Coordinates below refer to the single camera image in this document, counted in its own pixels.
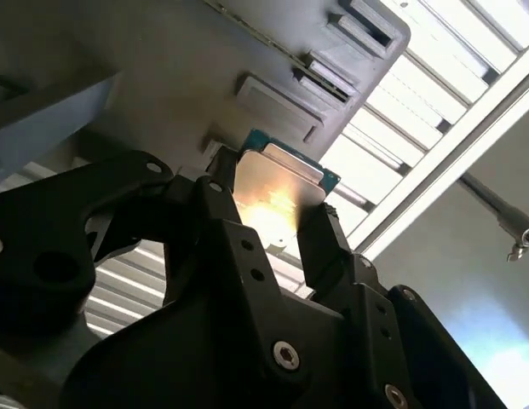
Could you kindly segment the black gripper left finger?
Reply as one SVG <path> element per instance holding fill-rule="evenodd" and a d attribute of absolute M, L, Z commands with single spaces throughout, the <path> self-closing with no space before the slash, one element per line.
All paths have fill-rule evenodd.
<path fill-rule="evenodd" d="M 283 294 L 229 189 L 136 151 L 0 193 L 0 383 L 70 382 L 97 344 L 75 344 L 96 267 L 142 239 L 164 245 L 162 308 L 207 297 L 216 341 L 243 338 L 258 383 L 308 380 Z"/>

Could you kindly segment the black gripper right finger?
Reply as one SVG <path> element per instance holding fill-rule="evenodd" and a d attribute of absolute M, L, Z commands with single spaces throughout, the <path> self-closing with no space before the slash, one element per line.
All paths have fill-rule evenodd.
<path fill-rule="evenodd" d="M 368 408 L 503 408 L 505 405 L 425 301 L 386 289 L 351 251 L 336 210 L 302 210 L 296 239 L 318 305 L 342 316 L 346 379 Z"/>

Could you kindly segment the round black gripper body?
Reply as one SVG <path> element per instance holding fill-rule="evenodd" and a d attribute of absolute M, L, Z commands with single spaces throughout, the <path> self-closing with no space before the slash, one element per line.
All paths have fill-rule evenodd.
<path fill-rule="evenodd" d="M 308 380 L 299 389 L 258 383 L 241 337 L 221 343 L 207 297 L 169 305 L 97 343 L 70 375 L 72 408 L 369 408 L 345 355 L 342 317 L 291 295 Z"/>

